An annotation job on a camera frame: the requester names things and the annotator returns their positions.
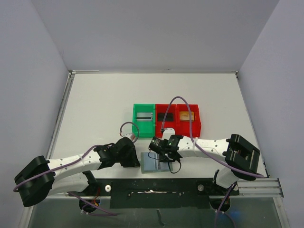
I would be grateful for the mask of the green leather card holder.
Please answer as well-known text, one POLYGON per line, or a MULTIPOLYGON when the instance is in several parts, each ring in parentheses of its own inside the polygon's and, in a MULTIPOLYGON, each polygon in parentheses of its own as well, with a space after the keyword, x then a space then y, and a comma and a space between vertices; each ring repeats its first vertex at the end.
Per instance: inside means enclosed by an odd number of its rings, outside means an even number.
POLYGON ((172 164, 161 162, 159 154, 155 152, 142 152, 140 164, 142 174, 169 172, 173 170, 172 164))

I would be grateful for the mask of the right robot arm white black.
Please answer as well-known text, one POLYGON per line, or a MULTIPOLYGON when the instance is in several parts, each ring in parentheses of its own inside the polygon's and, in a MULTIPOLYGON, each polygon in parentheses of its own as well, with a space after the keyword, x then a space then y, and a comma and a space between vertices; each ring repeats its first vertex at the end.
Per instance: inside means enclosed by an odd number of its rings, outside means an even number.
POLYGON ((216 194, 223 194, 240 179, 254 181, 264 178, 257 172, 260 150, 238 134, 220 140, 192 139, 183 135, 171 135, 168 139, 153 137, 148 148, 159 154, 161 162, 180 162, 182 158, 198 157, 223 165, 211 183, 216 194))

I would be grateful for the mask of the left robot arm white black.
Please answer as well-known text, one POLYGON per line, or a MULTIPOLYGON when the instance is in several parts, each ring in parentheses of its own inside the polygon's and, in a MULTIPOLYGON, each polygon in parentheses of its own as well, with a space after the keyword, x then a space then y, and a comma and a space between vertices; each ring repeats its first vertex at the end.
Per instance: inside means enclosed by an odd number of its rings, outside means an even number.
POLYGON ((47 196, 68 191, 95 193, 97 183, 87 173, 120 164, 123 168, 139 167, 136 148, 130 138, 116 143, 93 145, 85 153, 47 160, 34 158, 14 178, 14 192, 19 193, 24 207, 42 202, 47 196))

